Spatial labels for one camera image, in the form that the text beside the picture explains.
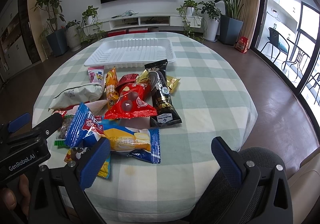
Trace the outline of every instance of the wooden floor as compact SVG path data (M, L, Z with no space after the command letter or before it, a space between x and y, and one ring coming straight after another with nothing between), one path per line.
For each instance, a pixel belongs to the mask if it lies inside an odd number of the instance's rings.
M242 54L219 42L205 42L225 58L246 86L258 111L257 122L243 148L261 146L276 152L290 177L300 162L318 147L318 140L303 108L275 72L251 50ZM17 75L0 90L0 123L32 114L33 105L48 77L75 53L51 57ZM31 128L31 123L21 132Z

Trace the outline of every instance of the white plant pot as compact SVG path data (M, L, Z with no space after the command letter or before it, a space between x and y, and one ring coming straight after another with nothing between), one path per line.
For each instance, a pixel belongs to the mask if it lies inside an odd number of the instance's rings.
M91 25L91 24L93 24L93 16L89 16L88 18L87 18L87 21L85 22L87 25Z
M186 16L192 16L193 15L193 12L195 11L195 8L194 7L187 7L186 8Z
M73 25L66 29L67 44L71 51L77 51L81 48L80 36L77 29L78 25Z
M208 16L207 16L206 22L207 22L207 29L204 28L203 37L207 41L215 42L219 22L217 20L208 18Z

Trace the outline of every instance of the white plastic tray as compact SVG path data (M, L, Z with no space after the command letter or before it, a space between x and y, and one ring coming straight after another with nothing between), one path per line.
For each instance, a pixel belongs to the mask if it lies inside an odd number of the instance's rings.
M146 63L163 59L168 62L176 60L169 39L126 39L102 43L85 61L84 66L143 67Z

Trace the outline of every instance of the blue gripper pad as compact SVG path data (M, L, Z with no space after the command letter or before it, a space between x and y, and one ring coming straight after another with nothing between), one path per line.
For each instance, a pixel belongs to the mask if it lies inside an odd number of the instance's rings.
M80 158L77 167L77 177L82 190L91 187L99 170L110 154L110 141L102 137Z
M242 171L237 163L233 160L233 151L222 140L221 137L216 137L211 142L211 151L216 158L222 172L231 187L239 189L242 186Z
M25 113L21 115L20 117L16 118L15 120L9 122L8 124L8 132L14 133L15 131L19 130L21 127L23 127L25 124L27 124L30 121L30 114Z

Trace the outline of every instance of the red snack bag on floor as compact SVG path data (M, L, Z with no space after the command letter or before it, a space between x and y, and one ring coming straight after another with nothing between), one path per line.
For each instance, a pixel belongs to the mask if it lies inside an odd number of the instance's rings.
M137 76L139 76L139 74L135 74L135 73L131 73L131 74L127 74L122 76L122 78L119 80L117 86L116 86L116 91L118 91L118 93L121 93L121 91L123 90L123 88L125 87L124 85L126 83L134 83L136 82L136 78Z
M156 116L157 110L143 101L149 92L149 85L127 83L118 102L105 113L104 119Z
M246 53L248 50L248 38L242 36L237 42L235 48L242 53Z

